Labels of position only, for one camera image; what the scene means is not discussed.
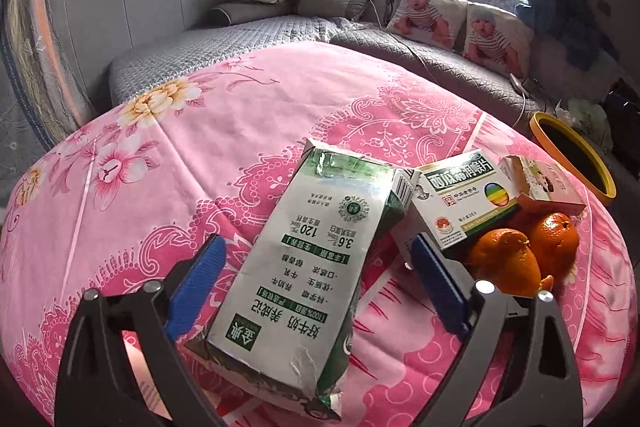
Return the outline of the orange tangerine back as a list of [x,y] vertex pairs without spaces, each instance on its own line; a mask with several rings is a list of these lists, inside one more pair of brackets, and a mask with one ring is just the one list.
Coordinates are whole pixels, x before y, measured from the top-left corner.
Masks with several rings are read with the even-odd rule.
[[556,283],[563,283],[574,267],[579,247],[579,235],[572,220],[562,212],[523,213],[516,228],[528,238],[540,274],[551,275]]

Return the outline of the orange tangerine front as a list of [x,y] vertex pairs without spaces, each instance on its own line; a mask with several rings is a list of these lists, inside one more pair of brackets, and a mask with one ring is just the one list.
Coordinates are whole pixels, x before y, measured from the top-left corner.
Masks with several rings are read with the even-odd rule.
[[553,288],[553,277],[541,275],[527,236],[514,229],[485,233],[473,245],[463,264],[475,280],[489,281],[506,295],[535,297],[538,291]]

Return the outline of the pink floral table cover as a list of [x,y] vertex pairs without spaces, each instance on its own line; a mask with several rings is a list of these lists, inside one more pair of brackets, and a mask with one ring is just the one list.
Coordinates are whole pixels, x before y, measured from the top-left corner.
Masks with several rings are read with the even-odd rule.
[[[1,354],[53,423],[55,382],[81,294],[136,291],[210,233],[228,261],[190,335],[226,297],[282,195],[306,138],[418,167],[481,147],[550,160],[525,136],[404,68],[332,44],[296,42],[179,76],[89,122],[14,187],[1,236]],[[634,271],[623,235],[577,180],[576,265],[560,296],[582,380],[585,425],[630,372]],[[408,426],[459,341],[389,239],[363,275],[339,424],[262,403],[186,355],[233,426]]]

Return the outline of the striped cloth covered wardrobe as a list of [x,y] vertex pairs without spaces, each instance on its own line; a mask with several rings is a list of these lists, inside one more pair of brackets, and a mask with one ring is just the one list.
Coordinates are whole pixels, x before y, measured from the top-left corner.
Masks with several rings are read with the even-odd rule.
[[94,115],[49,1],[1,0],[1,206],[36,160]]

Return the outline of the green milk carton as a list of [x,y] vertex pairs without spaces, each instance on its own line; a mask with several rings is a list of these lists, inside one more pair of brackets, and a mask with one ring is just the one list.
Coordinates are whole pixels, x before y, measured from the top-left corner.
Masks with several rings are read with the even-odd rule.
[[186,350],[259,399],[340,421],[363,265],[405,218],[419,178],[308,141],[213,321]]

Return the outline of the grey bolster pillow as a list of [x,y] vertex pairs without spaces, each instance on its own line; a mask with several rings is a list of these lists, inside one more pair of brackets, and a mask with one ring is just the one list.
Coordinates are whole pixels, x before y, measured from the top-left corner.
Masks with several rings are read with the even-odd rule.
[[215,6],[206,18],[206,24],[212,27],[228,27],[254,20],[291,15],[294,8],[291,2],[268,4],[253,1],[228,2]]

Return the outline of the orange tangerine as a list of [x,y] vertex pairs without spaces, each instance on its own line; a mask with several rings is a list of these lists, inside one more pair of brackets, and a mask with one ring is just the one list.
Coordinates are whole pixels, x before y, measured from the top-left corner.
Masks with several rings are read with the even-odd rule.
[[541,275],[527,236],[514,229],[485,233],[473,245],[463,264],[475,280],[489,281],[506,295],[535,297],[538,291],[553,288],[553,277]]
[[551,275],[556,283],[563,283],[574,267],[579,247],[579,235],[572,220],[562,212],[523,213],[516,228],[528,238],[540,274]]

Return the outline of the green white medicine box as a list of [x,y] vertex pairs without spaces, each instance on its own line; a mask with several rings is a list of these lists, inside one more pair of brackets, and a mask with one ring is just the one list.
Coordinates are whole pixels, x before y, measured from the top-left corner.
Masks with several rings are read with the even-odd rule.
[[421,167],[413,206],[447,249],[518,210],[518,200],[513,183],[477,148]]

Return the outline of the left baby print pillow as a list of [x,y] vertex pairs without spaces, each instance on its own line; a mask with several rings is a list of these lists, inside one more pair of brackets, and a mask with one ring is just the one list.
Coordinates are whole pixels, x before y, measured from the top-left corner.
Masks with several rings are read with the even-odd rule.
[[400,0],[386,29],[409,40],[452,50],[467,9],[465,0]]

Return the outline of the grey quilted sofa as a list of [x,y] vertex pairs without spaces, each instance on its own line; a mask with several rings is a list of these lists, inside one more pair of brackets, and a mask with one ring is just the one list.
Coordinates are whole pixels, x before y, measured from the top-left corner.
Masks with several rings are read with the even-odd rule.
[[565,60],[561,43],[545,38],[534,42],[534,77],[527,87],[535,98],[523,102],[509,80],[465,60],[460,54],[394,38],[370,20],[285,15],[228,27],[193,29],[138,46],[110,66],[108,83],[114,104],[202,68],[231,61],[245,53],[292,42],[323,42],[367,54],[413,72],[464,98],[504,122],[544,110],[552,103],[581,98],[591,103],[615,90],[639,89],[614,58],[600,52],[582,72]]

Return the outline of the white power strip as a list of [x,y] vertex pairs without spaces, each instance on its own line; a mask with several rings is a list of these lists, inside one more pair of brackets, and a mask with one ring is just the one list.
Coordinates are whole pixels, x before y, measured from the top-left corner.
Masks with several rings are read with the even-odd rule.
[[535,91],[531,87],[527,87],[527,80],[520,79],[513,74],[509,75],[509,80],[513,90],[521,95],[526,100],[533,100],[535,98]]

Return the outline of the pink cream tube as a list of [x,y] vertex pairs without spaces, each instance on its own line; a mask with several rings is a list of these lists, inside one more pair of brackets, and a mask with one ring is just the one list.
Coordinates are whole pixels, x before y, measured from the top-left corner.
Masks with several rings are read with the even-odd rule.
[[128,355],[134,378],[142,393],[142,397],[148,409],[163,418],[171,419],[171,416],[163,403],[160,393],[154,384],[151,372],[145,362],[142,351],[136,346],[136,337],[132,334],[122,336]]

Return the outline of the pink cartoon box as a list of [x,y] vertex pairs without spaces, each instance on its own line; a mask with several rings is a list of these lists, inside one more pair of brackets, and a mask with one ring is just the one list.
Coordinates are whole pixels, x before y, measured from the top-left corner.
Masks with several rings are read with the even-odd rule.
[[516,200],[529,213],[560,212],[578,216],[586,204],[557,165],[524,156],[508,155],[498,167],[514,187]]

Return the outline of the baby print pillow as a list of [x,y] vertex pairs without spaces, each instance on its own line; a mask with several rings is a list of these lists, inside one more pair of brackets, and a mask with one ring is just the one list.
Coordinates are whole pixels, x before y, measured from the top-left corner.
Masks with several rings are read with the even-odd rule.
[[409,40],[452,50],[467,9],[465,0],[400,0],[386,29]]
[[470,3],[463,56],[503,77],[525,79],[534,32],[517,16],[486,4]]

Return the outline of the right baby print pillow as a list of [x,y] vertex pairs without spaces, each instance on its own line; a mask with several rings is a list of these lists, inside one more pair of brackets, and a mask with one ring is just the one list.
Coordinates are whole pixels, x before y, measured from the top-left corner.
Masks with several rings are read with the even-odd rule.
[[463,56],[503,77],[525,79],[534,32],[517,16],[486,4],[470,3]]

